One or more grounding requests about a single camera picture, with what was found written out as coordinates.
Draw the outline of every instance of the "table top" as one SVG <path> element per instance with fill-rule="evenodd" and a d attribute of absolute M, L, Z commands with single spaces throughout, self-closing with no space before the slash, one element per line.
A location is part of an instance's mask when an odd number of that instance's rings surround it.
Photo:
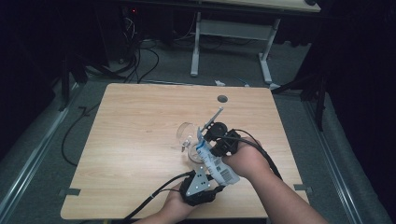
<path fill-rule="evenodd" d="M 202 0 L 220 4 L 242 5 L 246 7 L 269 7 L 284 10 L 320 12 L 318 4 L 309 6 L 305 0 Z"/>
<path fill-rule="evenodd" d="M 226 103 L 218 96 L 225 95 Z M 65 219 L 116 219 L 136 209 L 166 181 L 191 170 L 176 133 L 183 122 L 204 126 L 216 121 L 242 129 L 262 142 L 284 181 L 302 184 L 272 93 L 265 88 L 110 84 L 92 125 L 61 216 Z M 296 191 L 307 202 L 304 191 Z M 135 218 L 160 210 L 160 193 Z M 213 203 L 191 218 L 267 217 L 245 179 L 227 186 Z"/>

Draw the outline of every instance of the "gray carpet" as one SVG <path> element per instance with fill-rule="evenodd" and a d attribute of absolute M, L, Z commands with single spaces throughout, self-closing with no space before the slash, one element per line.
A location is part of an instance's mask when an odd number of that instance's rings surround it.
<path fill-rule="evenodd" d="M 147 42 L 144 46 L 153 46 L 153 42 Z M 257 56 L 258 49 L 263 46 L 262 42 L 251 42 L 243 46 L 223 43 L 219 48 L 218 46 L 218 43 L 212 42 L 203 44 L 200 75 L 190 77 L 192 46 L 167 47 L 158 44 L 152 50 L 158 53 L 160 62 L 144 78 L 144 82 L 160 80 L 215 85 L 215 80 L 220 80 L 226 86 L 244 86 L 245 83 L 239 80 L 242 79 L 250 86 L 268 87 L 263 82 Z M 273 81 L 276 84 L 284 84 L 293 80 L 308 49 L 309 46 L 292 48 L 287 43 L 281 46 L 274 45 L 268 61 Z M 141 54 L 139 76 L 145 74 L 156 63 L 156 56 L 152 52 L 142 49 Z M 8 223 L 79 223 L 79 221 L 62 220 L 60 217 L 64 197 L 60 196 L 59 192 L 61 189 L 69 187 L 75 171 L 75 167 L 64 161 L 61 144 L 67 129 L 82 113 L 82 109 L 79 107 L 90 108 L 96 105 L 100 102 L 107 83 L 114 81 L 106 77 L 91 76 L 90 81 L 81 87 L 81 93 L 69 106 L 67 116 L 50 142 L 47 155 L 23 193 Z M 302 180 L 306 186 L 312 189 L 312 192 L 308 193 L 310 203 L 331 223 L 348 223 L 346 211 L 326 166 L 315 127 L 310 122 L 304 104 L 292 91 L 274 97 Z M 59 114 L 57 109 L 60 102 L 58 94 L 52 105 L 37 118 L 0 163 L 0 182 L 2 183 L 0 196 L 2 198 L 7 195 L 7 191 L 17 178 L 22 166 L 39 144 L 54 117 Z M 329 98 L 327 98 L 326 107 L 323 117 L 324 134 L 328 138 L 337 164 L 339 164 L 357 207 L 361 211 L 363 222 L 391 223 L 350 150 Z M 78 162 L 92 126 L 95 111 L 93 110 L 88 117 L 79 121 L 68 135 L 64 149 L 70 161 Z"/>

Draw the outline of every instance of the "person's right hand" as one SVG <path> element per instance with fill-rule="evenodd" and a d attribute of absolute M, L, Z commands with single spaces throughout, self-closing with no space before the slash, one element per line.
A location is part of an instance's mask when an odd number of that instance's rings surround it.
<path fill-rule="evenodd" d="M 244 139 L 255 143 L 252 138 L 246 137 Z M 263 175 L 268 172 L 272 173 L 268 161 L 259 152 L 259 150 L 244 142 L 239 142 L 238 149 L 235 154 L 223 157 L 222 160 L 238 175 L 248 180 L 250 180 L 254 175 Z"/>

